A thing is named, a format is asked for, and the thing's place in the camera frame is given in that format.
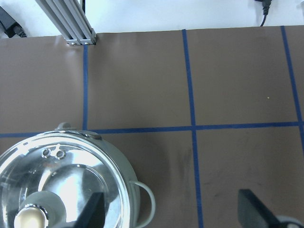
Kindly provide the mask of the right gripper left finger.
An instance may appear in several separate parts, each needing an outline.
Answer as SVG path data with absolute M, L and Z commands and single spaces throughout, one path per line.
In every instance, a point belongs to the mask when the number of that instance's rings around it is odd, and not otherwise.
M 105 225 L 105 201 L 102 192 L 91 195 L 76 221 L 57 223 L 54 228 L 103 228 Z

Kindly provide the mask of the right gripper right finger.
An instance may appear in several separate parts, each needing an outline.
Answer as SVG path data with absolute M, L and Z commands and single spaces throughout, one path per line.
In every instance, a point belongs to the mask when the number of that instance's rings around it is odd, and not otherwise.
M 276 228 L 280 221 L 250 190 L 238 191 L 238 221 L 243 228 Z

